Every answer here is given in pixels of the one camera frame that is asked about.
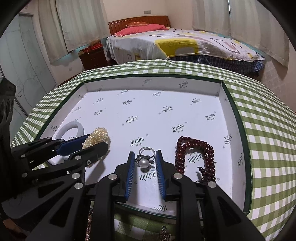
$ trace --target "green gingham box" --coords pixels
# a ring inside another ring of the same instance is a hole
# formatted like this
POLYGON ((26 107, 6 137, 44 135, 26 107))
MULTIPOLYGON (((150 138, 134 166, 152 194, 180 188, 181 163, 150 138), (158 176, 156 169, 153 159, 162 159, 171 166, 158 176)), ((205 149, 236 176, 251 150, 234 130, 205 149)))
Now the green gingham box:
MULTIPOLYGON (((49 92, 27 117, 12 146, 33 141, 62 101, 87 80, 127 74, 177 74, 221 80, 228 88, 242 119, 252 165, 252 203, 248 218, 266 240, 272 240, 295 206, 296 115, 266 86, 224 69, 183 61, 141 60, 84 71, 49 92)), ((154 240, 161 225, 154 216, 117 209, 117 240, 154 240)), ((174 235, 174 224, 167 224, 174 235)))

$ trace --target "pearl ring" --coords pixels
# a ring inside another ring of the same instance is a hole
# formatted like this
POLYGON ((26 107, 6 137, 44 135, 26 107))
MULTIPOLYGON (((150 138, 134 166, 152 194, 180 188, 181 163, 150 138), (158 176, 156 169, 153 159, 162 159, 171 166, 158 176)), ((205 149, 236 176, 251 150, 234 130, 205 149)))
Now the pearl ring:
POLYGON ((155 151, 151 148, 151 147, 142 147, 139 150, 139 155, 137 155, 137 158, 135 159, 135 162, 137 164, 139 164, 139 166, 141 168, 147 168, 149 167, 150 163, 153 164, 154 163, 154 158, 155 158, 155 151), (142 152, 144 150, 151 150, 153 152, 153 156, 144 156, 142 155, 142 152))

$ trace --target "pearl bracelet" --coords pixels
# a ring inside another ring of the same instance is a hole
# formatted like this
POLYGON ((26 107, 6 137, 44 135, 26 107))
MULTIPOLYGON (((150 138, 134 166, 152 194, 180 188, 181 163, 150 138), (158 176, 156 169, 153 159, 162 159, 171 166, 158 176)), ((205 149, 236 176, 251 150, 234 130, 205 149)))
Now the pearl bracelet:
POLYGON ((82 149, 93 146, 100 142, 106 142, 107 144, 110 144, 108 132, 103 127, 96 128, 93 133, 91 133, 89 137, 86 138, 85 142, 82 143, 82 149))

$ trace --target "yellow pattern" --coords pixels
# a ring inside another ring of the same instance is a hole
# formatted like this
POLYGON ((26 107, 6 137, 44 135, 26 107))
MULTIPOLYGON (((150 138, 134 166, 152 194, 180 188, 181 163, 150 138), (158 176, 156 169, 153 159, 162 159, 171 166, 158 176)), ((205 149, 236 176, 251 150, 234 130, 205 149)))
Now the yellow pattern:
POLYGON ((169 38, 157 39, 155 44, 168 56, 176 56, 176 50, 179 48, 192 48, 192 54, 198 54, 198 45, 195 39, 191 38, 169 38))

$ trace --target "wooden drawer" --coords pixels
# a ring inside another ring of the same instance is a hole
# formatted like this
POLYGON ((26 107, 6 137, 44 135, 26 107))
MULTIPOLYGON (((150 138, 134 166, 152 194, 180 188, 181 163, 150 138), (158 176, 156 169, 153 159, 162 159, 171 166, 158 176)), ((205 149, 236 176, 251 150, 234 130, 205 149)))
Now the wooden drawer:
POLYGON ((103 48, 79 56, 85 70, 108 66, 103 48))

